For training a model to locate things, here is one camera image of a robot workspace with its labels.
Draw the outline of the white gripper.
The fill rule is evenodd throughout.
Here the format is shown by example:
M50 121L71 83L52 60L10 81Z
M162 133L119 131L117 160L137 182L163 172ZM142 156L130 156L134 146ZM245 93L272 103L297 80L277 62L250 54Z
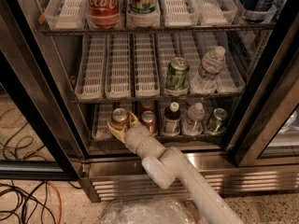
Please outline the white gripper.
M112 135L114 135L126 147L137 155L148 155L152 145L155 143L155 137L151 134L150 130L143 125L140 125L138 117L131 111L129 115L129 127L126 131L125 125L114 123L112 120L107 122L107 127Z

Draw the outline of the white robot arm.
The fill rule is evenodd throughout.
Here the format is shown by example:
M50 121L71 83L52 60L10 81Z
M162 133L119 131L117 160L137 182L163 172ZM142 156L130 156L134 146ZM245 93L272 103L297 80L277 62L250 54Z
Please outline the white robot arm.
M116 108L107 127L112 135L142 160L142 166L161 188L178 179L209 224L243 224L242 220L176 147L165 147L129 110Z

